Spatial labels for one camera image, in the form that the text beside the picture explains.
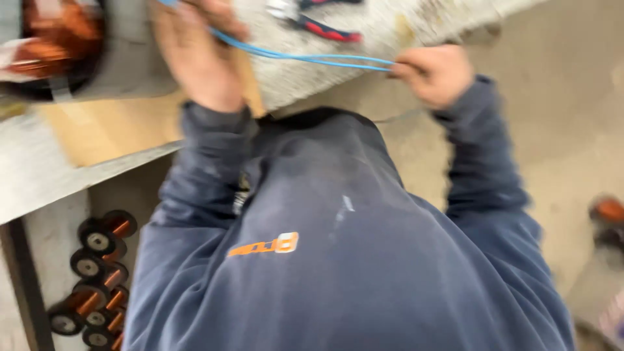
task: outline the person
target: person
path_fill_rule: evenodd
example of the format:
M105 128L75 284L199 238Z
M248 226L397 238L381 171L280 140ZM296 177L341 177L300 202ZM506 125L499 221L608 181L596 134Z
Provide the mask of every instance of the person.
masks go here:
M192 101L141 233L125 351L574 349L494 83L461 47L408 49L391 67L454 148L443 214L405 190L362 116L321 107L256 123L205 26L248 30L226 4L202 6L157 10Z

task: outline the pliers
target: pliers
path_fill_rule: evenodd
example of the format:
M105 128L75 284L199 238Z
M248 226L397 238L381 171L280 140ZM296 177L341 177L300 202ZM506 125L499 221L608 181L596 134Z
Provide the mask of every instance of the pliers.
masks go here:
M358 32L339 31L305 16L302 12L312 7L329 3L345 2L348 4L359 4L363 1L364 0L268 0L266 7L267 11L274 17L287 19L296 27L305 29L323 38L343 42L359 42L362 40L362 34Z

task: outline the navy hoodie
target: navy hoodie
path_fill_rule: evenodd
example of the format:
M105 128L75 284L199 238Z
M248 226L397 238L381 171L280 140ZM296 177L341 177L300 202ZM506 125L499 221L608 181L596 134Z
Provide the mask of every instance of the navy hoodie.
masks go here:
M498 109L477 76L434 113L454 147L444 214L403 188L362 116L256 123L186 103L124 351L573 350Z

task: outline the floor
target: floor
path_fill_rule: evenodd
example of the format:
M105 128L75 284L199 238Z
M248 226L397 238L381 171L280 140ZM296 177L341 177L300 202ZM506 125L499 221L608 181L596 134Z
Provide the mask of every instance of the floor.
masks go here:
M621 13L620 0L551 0L506 20L497 42L469 48L477 70L499 82L534 198L530 212L544 228L544 256L563 296L592 253L592 199L603 192L624 198ZM390 155L409 191L444 206L443 133L400 83L370 74L292 109L315 104L378 121L403 114L379 125ZM146 221L169 164L160 159L91 188L94 211L122 207Z

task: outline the hand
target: hand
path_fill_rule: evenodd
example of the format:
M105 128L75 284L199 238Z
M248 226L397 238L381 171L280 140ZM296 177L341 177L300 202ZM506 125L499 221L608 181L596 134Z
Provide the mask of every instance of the hand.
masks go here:
M451 107L474 82L472 65L458 45L407 49L395 61L392 75L435 111Z
M154 4L160 50L176 81L197 104L218 112L240 111L243 84L230 60L229 47L213 38L207 27L213 26L241 41L248 37L248 29L235 19L228 4L220 0L198 3L203 14L182 1L175 8Z

